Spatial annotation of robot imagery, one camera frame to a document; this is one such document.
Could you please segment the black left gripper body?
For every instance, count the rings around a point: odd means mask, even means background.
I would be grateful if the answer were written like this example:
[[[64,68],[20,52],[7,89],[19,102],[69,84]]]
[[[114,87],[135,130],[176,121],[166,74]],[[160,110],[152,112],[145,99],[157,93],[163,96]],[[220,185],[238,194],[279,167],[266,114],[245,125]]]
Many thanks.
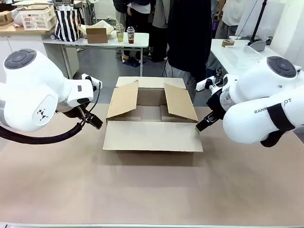
[[[68,118],[82,119],[85,116],[85,104],[77,107],[71,107],[67,103],[59,103],[56,108],[56,113],[63,113]]]

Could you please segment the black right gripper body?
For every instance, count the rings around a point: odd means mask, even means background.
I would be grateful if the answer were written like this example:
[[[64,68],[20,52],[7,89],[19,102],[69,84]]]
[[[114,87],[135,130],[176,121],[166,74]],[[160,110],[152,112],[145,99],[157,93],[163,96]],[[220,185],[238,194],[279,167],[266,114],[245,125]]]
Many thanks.
[[[225,110],[220,104],[221,91],[215,92],[210,99],[206,102],[207,106],[212,110],[211,116],[216,119],[223,119]]]

